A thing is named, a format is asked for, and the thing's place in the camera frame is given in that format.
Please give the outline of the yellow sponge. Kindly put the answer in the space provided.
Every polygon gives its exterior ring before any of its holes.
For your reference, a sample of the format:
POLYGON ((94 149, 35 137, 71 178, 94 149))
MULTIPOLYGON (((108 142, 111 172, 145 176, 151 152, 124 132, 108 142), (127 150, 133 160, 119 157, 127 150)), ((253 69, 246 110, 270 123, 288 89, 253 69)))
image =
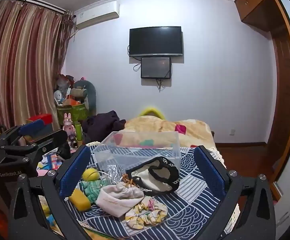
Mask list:
POLYGON ((84 212, 91 208, 91 202, 87 196, 78 188, 75 188, 72 195, 69 197, 69 201, 74 205, 74 207, 80 211, 84 212))

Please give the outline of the green knitted cloth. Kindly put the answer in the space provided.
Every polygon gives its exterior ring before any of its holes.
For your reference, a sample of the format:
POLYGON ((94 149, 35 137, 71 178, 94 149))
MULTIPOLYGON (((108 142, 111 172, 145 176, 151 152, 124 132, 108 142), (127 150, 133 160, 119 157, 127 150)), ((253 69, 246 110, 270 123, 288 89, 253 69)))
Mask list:
POLYGON ((102 183, 100 180, 81 181, 79 183, 80 189, 91 203, 96 202, 100 193, 102 183))

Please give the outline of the yellow felt ball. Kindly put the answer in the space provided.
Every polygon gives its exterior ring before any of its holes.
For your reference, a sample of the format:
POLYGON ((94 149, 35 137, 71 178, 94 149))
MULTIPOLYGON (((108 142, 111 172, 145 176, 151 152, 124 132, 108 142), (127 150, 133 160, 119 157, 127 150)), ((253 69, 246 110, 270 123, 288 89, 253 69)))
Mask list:
POLYGON ((99 177, 99 171, 95 168, 87 168, 82 174, 84 181, 96 181, 99 180, 99 177))

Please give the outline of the white drawstring pouch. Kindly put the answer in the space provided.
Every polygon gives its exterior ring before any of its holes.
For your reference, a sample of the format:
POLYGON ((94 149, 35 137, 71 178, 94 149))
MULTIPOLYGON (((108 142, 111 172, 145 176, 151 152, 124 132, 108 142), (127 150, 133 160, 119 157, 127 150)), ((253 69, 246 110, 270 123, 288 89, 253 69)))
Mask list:
POLYGON ((100 189, 96 205, 114 217, 121 217, 142 201, 144 192, 135 186, 126 186, 124 182, 107 185, 100 189))

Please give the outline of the clear plastic storage bin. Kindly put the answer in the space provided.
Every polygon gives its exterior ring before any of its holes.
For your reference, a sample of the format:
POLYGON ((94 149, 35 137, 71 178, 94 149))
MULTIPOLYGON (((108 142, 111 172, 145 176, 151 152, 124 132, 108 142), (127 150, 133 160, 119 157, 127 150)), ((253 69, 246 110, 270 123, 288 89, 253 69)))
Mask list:
POLYGON ((177 168, 181 164, 177 132, 112 132, 97 146, 91 146, 99 169, 109 165, 128 170, 155 157, 163 156, 177 168))

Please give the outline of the silver mesh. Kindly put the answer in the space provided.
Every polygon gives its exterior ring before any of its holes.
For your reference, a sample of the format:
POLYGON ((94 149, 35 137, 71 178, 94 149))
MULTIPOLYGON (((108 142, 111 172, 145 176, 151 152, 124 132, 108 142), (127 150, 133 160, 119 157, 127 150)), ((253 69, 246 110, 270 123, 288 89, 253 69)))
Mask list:
POLYGON ((125 174, 125 169, 117 164, 110 164, 104 170, 104 174, 110 180, 111 183, 116 184, 120 182, 125 174))

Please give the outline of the floral yellow scrunchie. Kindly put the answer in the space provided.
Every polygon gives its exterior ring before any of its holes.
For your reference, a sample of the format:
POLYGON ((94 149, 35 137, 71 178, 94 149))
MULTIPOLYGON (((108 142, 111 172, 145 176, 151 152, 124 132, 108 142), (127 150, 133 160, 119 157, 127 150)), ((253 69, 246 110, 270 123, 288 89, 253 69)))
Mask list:
POLYGON ((131 229, 142 230, 146 226, 162 223, 168 215, 168 207, 153 197, 145 196, 125 214, 125 222, 131 229))

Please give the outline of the black and cream fabric bag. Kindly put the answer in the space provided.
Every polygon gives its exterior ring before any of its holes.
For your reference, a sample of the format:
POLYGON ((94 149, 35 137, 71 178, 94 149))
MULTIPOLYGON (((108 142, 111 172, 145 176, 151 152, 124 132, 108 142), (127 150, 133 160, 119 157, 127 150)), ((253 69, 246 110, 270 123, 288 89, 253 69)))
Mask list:
POLYGON ((166 157, 158 156, 126 170, 128 179, 148 196, 175 192, 180 185, 179 170, 166 157))

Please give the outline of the red box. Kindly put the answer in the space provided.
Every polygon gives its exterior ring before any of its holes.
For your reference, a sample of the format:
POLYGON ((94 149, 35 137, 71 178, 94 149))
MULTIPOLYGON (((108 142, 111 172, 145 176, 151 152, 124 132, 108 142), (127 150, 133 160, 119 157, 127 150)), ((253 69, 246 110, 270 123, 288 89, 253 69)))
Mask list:
POLYGON ((28 118, 26 120, 26 123, 30 123, 30 122, 34 122, 34 121, 37 121, 37 120, 42 120, 44 125, 49 125, 49 124, 52 124, 52 115, 51 114, 40 114, 40 115, 35 115, 35 116, 32 116, 30 118, 28 118))

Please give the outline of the red striped curtain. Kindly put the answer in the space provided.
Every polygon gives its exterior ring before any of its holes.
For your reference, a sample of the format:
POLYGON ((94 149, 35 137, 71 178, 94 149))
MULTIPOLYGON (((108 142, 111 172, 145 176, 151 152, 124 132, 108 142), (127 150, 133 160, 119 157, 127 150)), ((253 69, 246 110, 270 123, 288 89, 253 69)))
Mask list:
POLYGON ((54 90, 73 26, 72 12, 0 0, 0 125, 50 114, 59 129, 54 90))

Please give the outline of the yellow chair back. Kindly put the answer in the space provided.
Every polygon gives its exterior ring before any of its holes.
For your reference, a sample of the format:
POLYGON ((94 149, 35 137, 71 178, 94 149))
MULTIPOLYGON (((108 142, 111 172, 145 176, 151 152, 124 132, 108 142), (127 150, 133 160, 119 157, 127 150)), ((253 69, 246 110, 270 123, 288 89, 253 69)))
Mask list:
POLYGON ((155 107, 145 108, 144 110, 141 111, 141 113, 138 116, 154 116, 156 118, 165 120, 165 116, 163 115, 163 113, 155 107))

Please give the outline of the white air conditioner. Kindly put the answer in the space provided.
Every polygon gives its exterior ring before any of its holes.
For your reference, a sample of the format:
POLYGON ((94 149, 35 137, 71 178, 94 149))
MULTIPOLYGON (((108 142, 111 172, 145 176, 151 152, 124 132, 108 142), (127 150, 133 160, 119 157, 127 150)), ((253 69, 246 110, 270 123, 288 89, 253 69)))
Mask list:
POLYGON ((76 27, 80 30, 119 17, 120 5, 117 1, 113 1, 79 13, 77 15, 76 27))

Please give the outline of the wooden overhead cabinet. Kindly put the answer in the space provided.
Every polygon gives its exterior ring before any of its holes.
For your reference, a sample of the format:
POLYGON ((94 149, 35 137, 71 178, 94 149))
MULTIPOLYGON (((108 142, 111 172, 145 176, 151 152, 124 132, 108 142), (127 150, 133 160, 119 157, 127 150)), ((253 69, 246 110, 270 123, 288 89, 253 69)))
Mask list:
POLYGON ((276 0, 235 0, 243 23, 269 32, 284 24, 276 0))

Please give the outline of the wall power outlet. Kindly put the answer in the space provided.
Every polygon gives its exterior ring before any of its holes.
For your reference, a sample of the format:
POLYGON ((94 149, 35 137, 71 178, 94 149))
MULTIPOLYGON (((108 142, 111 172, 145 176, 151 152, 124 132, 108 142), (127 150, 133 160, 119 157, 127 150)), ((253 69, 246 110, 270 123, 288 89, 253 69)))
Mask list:
POLYGON ((231 129, 229 135, 235 135, 235 129, 231 129))

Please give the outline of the large black wall television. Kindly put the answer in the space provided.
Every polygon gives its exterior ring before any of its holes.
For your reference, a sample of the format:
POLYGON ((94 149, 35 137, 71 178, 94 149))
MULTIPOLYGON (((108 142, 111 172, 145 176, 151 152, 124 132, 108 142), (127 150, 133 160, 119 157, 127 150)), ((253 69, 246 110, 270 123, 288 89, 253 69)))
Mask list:
POLYGON ((180 26, 143 27, 129 31, 129 56, 182 56, 180 26))

